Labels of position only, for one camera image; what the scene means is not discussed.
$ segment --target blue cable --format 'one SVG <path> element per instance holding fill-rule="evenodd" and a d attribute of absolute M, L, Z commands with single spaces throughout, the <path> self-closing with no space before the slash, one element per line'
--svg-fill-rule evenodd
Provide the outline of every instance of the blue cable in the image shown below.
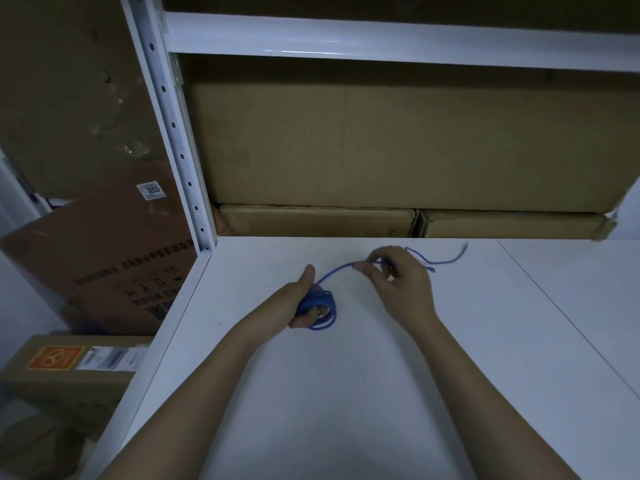
<path fill-rule="evenodd" d="M 458 259 L 460 259 L 464 255 L 465 252 L 467 252 L 468 247 L 469 247 L 469 243 L 465 242 L 458 256 L 454 257 L 450 261 L 429 261 L 426 257 L 421 255 L 415 249 L 411 249 L 409 247 L 404 249 L 420 257 L 420 259 L 424 261 L 424 263 L 420 263 L 420 264 L 423 265 L 425 268 L 427 268 L 427 270 L 429 270 L 430 272 L 435 273 L 436 270 L 431 266 L 427 266 L 426 264 L 437 266 L 439 264 L 451 264 L 453 262 L 456 262 Z M 372 264 L 382 264 L 384 261 L 386 260 L 380 258 L 373 261 Z M 333 298 L 331 291 L 323 290 L 322 288 L 320 288 L 320 283 L 322 283 L 323 281 L 325 281 L 327 278 L 331 277 L 333 274 L 337 273 L 338 271 L 346 267 L 351 267 L 357 262 L 358 261 L 348 262 L 347 264 L 343 264 L 342 266 L 338 266 L 334 270 L 329 271 L 329 273 L 325 274 L 322 278 L 316 281 L 315 284 L 311 286 L 311 290 L 309 290 L 309 292 L 305 295 L 305 297 L 302 298 L 302 301 L 300 301 L 300 303 L 298 304 L 298 308 L 296 309 L 296 316 L 304 315 L 306 312 L 308 312 L 311 308 L 315 306 L 317 306 L 318 308 L 324 306 L 329 310 L 324 317 L 318 318 L 318 320 L 316 320 L 313 323 L 313 325 L 309 326 L 308 327 L 309 330 L 326 330 L 327 328 L 331 327 L 331 325 L 335 323 L 335 319 L 338 318 L 338 313 L 335 306 L 335 300 Z"/>

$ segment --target barcode label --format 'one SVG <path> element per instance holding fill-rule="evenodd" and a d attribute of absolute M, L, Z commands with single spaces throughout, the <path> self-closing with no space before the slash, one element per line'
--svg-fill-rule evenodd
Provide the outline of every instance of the barcode label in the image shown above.
<path fill-rule="evenodd" d="M 91 347 L 76 369 L 135 372 L 146 352 L 146 347 Z"/>
<path fill-rule="evenodd" d="M 154 200 L 156 198 L 166 197 L 162 187 L 155 180 L 153 182 L 147 182 L 146 184 L 136 185 L 136 188 L 140 191 L 145 200 Z"/>

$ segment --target shelf beam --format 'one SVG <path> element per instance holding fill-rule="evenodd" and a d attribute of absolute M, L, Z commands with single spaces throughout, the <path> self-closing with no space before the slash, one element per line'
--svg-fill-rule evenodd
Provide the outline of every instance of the shelf beam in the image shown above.
<path fill-rule="evenodd" d="M 165 12 L 169 52 L 640 72 L 640 36 Z"/>

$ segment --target orange label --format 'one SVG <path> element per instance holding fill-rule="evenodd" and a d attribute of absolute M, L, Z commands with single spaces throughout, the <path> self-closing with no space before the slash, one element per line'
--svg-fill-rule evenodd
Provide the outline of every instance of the orange label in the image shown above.
<path fill-rule="evenodd" d="M 29 370 L 68 371 L 84 347 L 46 346 L 29 364 Z"/>

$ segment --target right hand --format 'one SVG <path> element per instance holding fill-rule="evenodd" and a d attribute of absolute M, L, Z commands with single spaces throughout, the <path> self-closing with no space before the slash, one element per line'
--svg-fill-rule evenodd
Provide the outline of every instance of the right hand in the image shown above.
<path fill-rule="evenodd" d="M 383 259 L 382 271 L 372 264 L 378 258 Z M 409 334 L 438 320 L 427 270 L 407 250 L 385 246 L 374 250 L 366 261 L 354 263 L 353 268 L 372 282 L 391 318 Z"/>

